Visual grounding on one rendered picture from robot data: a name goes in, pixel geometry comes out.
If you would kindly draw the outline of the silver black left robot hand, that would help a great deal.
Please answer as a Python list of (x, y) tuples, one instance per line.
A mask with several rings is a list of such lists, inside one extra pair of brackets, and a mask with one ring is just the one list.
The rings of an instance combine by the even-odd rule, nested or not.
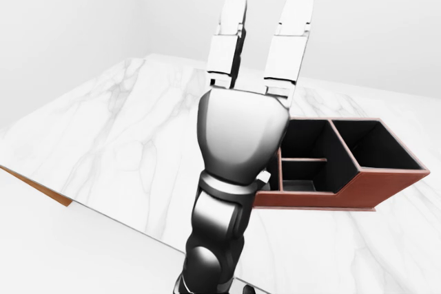
[(247, 186), (280, 147), (309, 39), (314, 0), (286, 0), (265, 71), (240, 72), (247, 0), (225, 0), (206, 71), (209, 91), (198, 106), (197, 136), (205, 172)]

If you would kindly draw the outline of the red-brown desk caddy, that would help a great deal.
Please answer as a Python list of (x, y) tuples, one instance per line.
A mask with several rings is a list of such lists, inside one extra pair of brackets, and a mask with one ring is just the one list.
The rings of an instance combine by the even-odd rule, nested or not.
[(254, 206), (371, 211), (430, 171), (378, 118), (292, 118)]

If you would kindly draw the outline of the brown wooden table support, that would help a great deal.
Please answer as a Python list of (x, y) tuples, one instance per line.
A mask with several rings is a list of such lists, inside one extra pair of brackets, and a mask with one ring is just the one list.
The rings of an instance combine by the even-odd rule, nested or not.
[(37, 182), (35, 182), (35, 181), (25, 177), (25, 176), (22, 176), (21, 174), (18, 174), (17, 172), (15, 172), (15, 171), (13, 171), (11, 169), (8, 169), (7, 167), (4, 167), (4, 166), (0, 165), (0, 169), (8, 172), (9, 174), (13, 175), (14, 177), (16, 177), (19, 180), (25, 182), (26, 184), (28, 184), (31, 187), (37, 189), (41, 193), (49, 196), (53, 200), (56, 200), (57, 202), (59, 202), (60, 204), (66, 206), (66, 207), (68, 207), (73, 202), (72, 199), (70, 199), (70, 198), (68, 198), (68, 197), (66, 197), (66, 196), (64, 196), (64, 195), (62, 195), (60, 193), (57, 193), (56, 191), (51, 190), (51, 189), (49, 189), (49, 188), (47, 188), (47, 187), (45, 187), (45, 186), (43, 186), (43, 185), (41, 185), (41, 184), (39, 184)]

